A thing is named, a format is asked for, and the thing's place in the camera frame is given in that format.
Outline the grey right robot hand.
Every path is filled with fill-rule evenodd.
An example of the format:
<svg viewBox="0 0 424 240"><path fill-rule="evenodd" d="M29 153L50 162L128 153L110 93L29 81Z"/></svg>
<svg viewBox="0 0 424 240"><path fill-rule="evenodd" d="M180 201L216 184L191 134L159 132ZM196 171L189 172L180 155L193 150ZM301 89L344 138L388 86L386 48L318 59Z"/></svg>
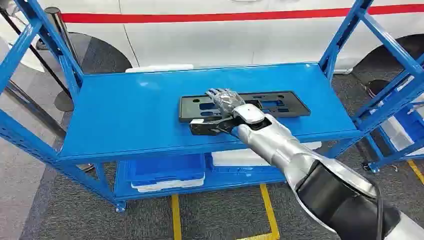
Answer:
<svg viewBox="0 0 424 240"><path fill-rule="evenodd" d="M213 101L223 118L232 116L236 107L246 103L237 92L228 88L210 88L205 94Z"/></svg>

